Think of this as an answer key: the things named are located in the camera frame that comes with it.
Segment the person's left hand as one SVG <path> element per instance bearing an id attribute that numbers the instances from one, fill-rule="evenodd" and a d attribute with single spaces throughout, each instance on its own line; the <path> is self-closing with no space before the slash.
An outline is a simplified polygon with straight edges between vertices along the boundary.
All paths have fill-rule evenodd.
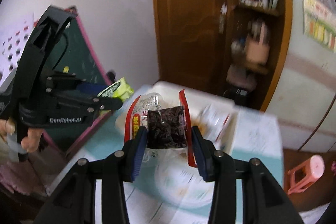
<path id="1" fill-rule="evenodd" d="M 1 139 L 7 143 L 7 138 L 11 135 L 16 135 L 18 141 L 21 141 L 21 146 L 27 152 L 35 152 L 39 147 L 42 133 L 44 129 L 41 128 L 24 128 L 23 135 L 17 129 L 17 124 L 12 118 L 8 120 L 1 119 Z"/>

